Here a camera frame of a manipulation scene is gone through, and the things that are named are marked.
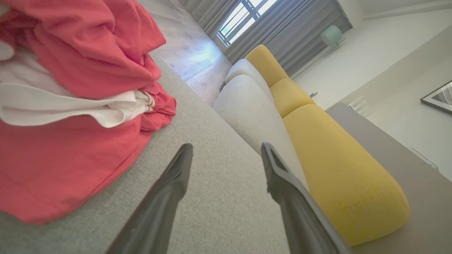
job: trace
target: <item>white cushion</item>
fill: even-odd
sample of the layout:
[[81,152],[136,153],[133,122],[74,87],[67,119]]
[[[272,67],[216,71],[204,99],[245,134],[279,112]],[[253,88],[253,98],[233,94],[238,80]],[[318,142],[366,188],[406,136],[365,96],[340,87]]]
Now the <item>white cushion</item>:
[[268,96],[272,103],[275,104],[267,82],[265,82],[264,77],[259,73],[259,71],[256,69],[256,67],[254,67],[252,63],[250,63],[246,59],[238,60],[227,74],[225,82],[229,83],[229,81],[231,81],[238,75],[247,75],[248,77],[252,78],[259,85],[262,91],[264,91],[264,93]]
[[262,142],[272,144],[294,175],[308,188],[283,119],[254,80],[247,75],[233,78],[221,91],[213,109],[259,155]]

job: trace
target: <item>wooden floor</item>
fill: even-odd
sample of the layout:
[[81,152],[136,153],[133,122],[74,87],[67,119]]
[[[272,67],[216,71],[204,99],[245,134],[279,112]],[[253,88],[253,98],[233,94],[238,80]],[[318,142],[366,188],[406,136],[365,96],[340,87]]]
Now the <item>wooden floor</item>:
[[154,52],[206,103],[213,105],[231,63],[177,0],[140,0],[166,44]]

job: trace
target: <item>ceiling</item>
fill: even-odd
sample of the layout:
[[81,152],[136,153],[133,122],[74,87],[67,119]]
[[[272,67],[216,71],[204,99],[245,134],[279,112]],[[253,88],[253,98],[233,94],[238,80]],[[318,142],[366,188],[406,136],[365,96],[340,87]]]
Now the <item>ceiling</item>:
[[358,0],[364,15],[371,15],[396,8],[435,2],[436,0]]

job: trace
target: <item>window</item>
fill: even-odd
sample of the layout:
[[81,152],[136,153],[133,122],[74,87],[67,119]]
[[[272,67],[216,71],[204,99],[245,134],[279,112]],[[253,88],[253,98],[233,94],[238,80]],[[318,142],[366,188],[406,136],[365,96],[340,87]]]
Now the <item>window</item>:
[[217,35],[228,47],[277,0],[242,0],[232,11]]

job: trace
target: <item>green lamp shade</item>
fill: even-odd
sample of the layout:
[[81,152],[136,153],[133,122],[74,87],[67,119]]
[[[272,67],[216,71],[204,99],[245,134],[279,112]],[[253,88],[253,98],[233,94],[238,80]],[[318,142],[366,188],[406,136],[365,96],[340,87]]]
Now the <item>green lamp shade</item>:
[[337,26],[331,25],[320,34],[320,37],[326,45],[332,47],[342,40],[342,32]]

